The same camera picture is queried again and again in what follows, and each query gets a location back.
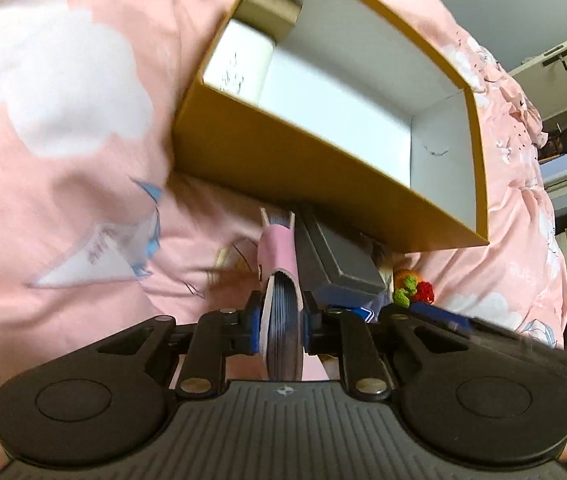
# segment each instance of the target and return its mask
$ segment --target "red yarn flower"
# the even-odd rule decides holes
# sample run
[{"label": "red yarn flower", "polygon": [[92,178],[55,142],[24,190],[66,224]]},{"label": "red yarn flower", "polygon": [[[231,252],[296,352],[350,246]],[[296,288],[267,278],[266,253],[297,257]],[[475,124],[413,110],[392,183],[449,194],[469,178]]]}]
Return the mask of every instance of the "red yarn flower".
[{"label": "red yarn flower", "polygon": [[422,303],[432,304],[435,301],[435,290],[430,282],[417,283],[417,293],[410,298],[410,302],[421,301]]}]

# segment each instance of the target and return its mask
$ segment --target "pink blanket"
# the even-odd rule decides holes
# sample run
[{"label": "pink blanket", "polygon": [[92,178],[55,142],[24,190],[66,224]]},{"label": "pink blanket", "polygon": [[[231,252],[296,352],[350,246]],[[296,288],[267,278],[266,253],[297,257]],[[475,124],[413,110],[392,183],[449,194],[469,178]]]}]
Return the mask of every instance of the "pink blanket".
[{"label": "pink blanket", "polygon": [[[538,113],[439,0],[382,1],[475,89],[489,182],[490,246],[401,266],[442,306],[560,344],[567,278]],[[0,0],[0,384],[155,314],[193,322],[257,288],[258,204],[169,179],[174,104],[232,2]],[[235,361],[235,376],[260,373]]]}]

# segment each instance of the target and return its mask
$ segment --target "white cloud print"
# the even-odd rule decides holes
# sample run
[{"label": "white cloud print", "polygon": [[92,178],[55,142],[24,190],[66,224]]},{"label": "white cloud print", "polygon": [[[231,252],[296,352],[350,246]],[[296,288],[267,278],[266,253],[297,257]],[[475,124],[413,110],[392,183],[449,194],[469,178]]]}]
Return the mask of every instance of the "white cloud print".
[{"label": "white cloud print", "polygon": [[130,43],[66,0],[0,0],[0,103],[37,156],[89,155],[140,139],[152,101]]},{"label": "white cloud print", "polygon": [[521,314],[510,311],[503,294],[498,292],[490,292],[481,299],[476,294],[452,294],[439,306],[462,316],[480,317],[510,330],[519,328],[523,321]]}]

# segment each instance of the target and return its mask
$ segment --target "cardboard box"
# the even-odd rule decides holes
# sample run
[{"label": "cardboard box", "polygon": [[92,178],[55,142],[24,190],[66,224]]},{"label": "cardboard box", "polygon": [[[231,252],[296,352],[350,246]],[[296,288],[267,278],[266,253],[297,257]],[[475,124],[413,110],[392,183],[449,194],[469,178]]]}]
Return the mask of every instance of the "cardboard box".
[{"label": "cardboard box", "polygon": [[[301,13],[260,69],[258,101],[204,82],[242,0],[221,23],[174,123],[176,169],[270,202],[316,203],[393,251],[486,245],[465,80],[378,0],[292,1]],[[257,62],[237,48],[234,62]]]}]

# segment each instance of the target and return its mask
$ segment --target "pink strap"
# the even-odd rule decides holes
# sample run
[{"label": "pink strap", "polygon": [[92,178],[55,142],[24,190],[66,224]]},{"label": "pink strap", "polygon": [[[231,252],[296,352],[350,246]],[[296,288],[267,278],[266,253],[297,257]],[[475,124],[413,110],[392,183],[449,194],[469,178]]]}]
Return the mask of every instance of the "pink strap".
[{"label": "pink strap", "polygon": [[256,259],[260,267],[262,284],[265,285],[268,282],[273,272],[282,270],[291,277],[295,285],[298,285],[294,231],[279,224],[264,227]]}]

